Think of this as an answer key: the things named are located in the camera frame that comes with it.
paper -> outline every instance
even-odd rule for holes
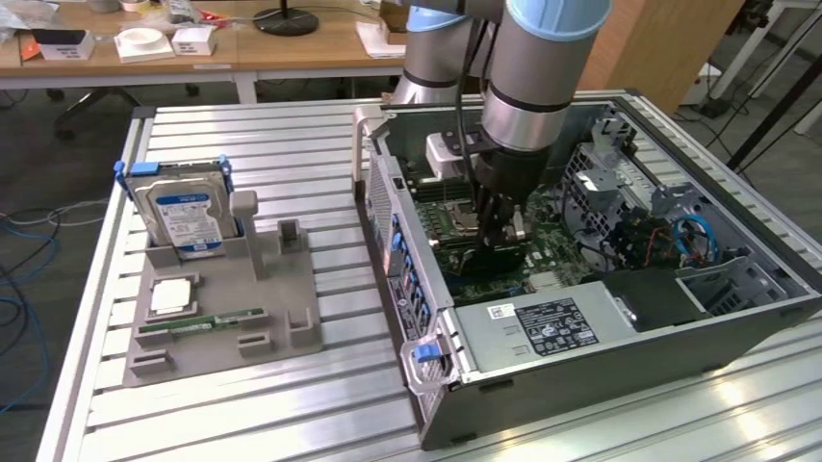
[[[367,22],[358,22],[359,41],[364,52],[374,59],[404,58],[406,45],[388,45],[386,37],[380,31],[380,25]]]

white sticker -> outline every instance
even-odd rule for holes
[[[156,199],[156,208],[175,247],[186,251],[215,248],[223,241],[218,219],[208,215],[208,194],[167,195]]]
[[[499,318],[509,318],[515,315],[514,303],[506,303],[505,305],[495,305],[489,307],[489,314],[493,320]]]
[[[231,69],[231,64],[195,64],[192,67],[198,70]]]

power supply label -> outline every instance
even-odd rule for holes
[[[518,308],[517,318],[539,356],[599,342],[573,298]]]

white table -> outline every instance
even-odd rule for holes
[[[586,94],[626,97],[822,269],[819,245],[643,98],[621,91]],[[350,192],[358,104],[379,101],[162,108],[155,116],[132,120],[124,161],[226,154],[236,188],[256,190],[258,226],[271,227],[279,218],[300,219],[310,233],[326,350],[142,388],[122,387],[147,233],[115,187],[38,460],[659,461],[766,460],[791,453],[821,460],[819,318],[773,336],[705,376],[465,446],[419,450]],[[635,141],[635,155],[659,180],[682,181],[683,173],[657,147],[642,136]]]

floor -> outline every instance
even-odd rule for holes
[[[714,62],[727,66],[745,37],[723,40]],[[742,71],[747,77],[755,64],[766,58],[773,46],[763,43],[754,59]],[[778,97],[787,91],[793,81],[807,67],[802,59],[791,59],[778,75],[766,94],[753,100],[746,108],[750,115],[737,117],[723,134],[725,144],[737,149],[759,120],[769,112]],[[290,99],[330,99],[336,96],[336,80],[286,81],[259,85],[262,100],[286,101]],[[737,92],[737,100],[743,98],[747,86]],[[358,96],[379,96],[387,90],[386,79],[359,79]],[[236,103],[236,93],[231,84],[203,84],[200,95],[188,97],[183,86],[142,87],[131,90],[138,99],[150,106],[231,104]],[[66,91],[66,101],[54,103],[46,92],[33,90],[12,109],[0,110],[0,211],[9,213],[31,207],[60,207],[82,200],[108,196],[112,188],[111,166],[120,156],[122,143],[128,126],[130,110],[116,98],[107,99],[76,121],[78,137],[71,142],[60,142],[52,137],[51,121],[82,95],[82,90]],[[21,97],[13,91],[15,98]],[[806,93],[803,100],[791,109],[774,133],[798,118],[822,97],[822,81]],[[0,106],[8,101],[0,93]],[[689,109],[681,116],[698,117]],[[729,115],[715,120],[705,120],[719,129]],[[698,122],[682,122],[686,130],[702,142],[709,142],[711,133]],[[726,159],[727,153],[715,143],[714,154]],[[811,130],[810,136],[799,137],[791,133],[770,151],[770,154],[747,170],[750,178],[763,196],[815,238],[822,239],[822,215],[818,201],[822,196],[822,123]],[[100,216],[102,207],[80,209],[66,220],[80,221]],[[38,215],[17,219],[36,219]],[[48,406],[63,353],[68,345],[74,319],[76,316],[86,272],[99,232],[99,223],[80,227],[62,227],[59,231],[60,250],[33,282],[21,286],[36,310],[51,356],[51,375],[48,386],[25,401],[25,406],[0,416],[0,460],[28,461],[33,459],[40,442]],[[25,229],[29,233],[52,231],[48,225]],[[42,241],[25,240],[0,230],[0,264],[8,266],[31,252]],[[8,287],[0,286],[0,296],[12,295]],[[8,318],[7,307],[0,305],[0,322]],[[0,338],[13,335],[12,327],[0,327]],[[31,332],[8,354],[0,356],[0,408],[38,380],[42,370],[40,348]]]

